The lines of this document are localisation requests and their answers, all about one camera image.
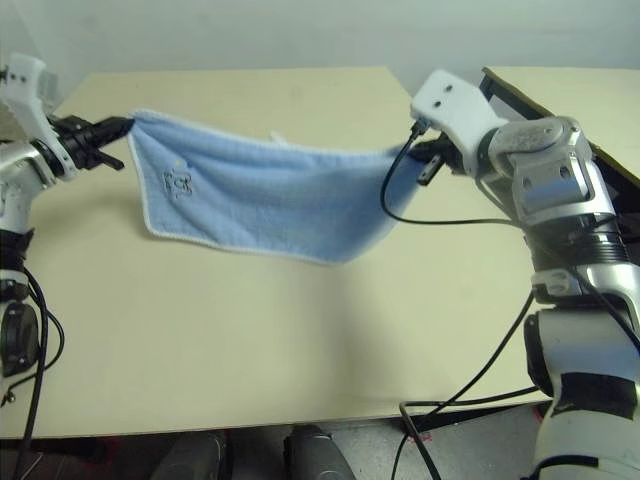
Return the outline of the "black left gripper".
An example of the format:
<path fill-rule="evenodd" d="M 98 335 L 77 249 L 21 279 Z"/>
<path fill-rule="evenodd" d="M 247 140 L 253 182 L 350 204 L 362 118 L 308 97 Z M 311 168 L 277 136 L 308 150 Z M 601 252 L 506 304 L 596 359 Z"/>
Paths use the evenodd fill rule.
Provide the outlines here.
<path fill-rule="evenodd" d="M 102 148 L 125 137 L 135 123 L 133 118 L 111 116 L 91 123 L 69 115 L 64 118 L 50 116 L 48 121 L 76 168 L 92 170 L 100 165 L 116 171 L 124 168 L 121 160 L 104 153 Z"/>

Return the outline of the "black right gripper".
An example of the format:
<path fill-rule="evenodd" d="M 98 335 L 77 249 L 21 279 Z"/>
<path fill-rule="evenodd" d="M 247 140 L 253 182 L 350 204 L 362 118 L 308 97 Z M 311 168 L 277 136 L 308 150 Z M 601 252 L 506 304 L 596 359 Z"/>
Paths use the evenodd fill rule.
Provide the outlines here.
<path fill-rule="evenodd" d="M 449 138 L 418 143 L 411 148 L 411 158 L 424 164 L 417 180 L 421 186 L 428 186 L 444 166 L 447 166 L 453 175 L 465 174 L 462 154 Z"/>

